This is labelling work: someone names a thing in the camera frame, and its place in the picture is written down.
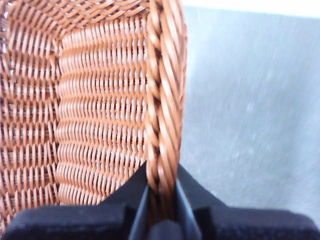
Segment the basket inner wall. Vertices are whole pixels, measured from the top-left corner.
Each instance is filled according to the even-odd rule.
[[[1,231],[97,204],[145,161],[148,3],[1,3]]]

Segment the brown wicker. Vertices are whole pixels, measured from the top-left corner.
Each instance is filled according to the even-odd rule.
[[[2,0],[1,229],[20,210],[98,204],[147,160],[172,214],[186,26],[180,0]]]

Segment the white background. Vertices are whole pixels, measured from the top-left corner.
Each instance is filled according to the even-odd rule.
[[[182,0],[185,6],[320,18],[320,0]]]

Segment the wicker basket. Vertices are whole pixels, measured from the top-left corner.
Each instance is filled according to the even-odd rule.
[[[179,0],[1,2],[1,228],[26,208],[98,204],[147,160],[169,216],[180,158]]]

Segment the gray wall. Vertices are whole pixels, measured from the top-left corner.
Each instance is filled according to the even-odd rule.
[[[320,226],[320,19],[186,7],[182,165],[230,206]]]

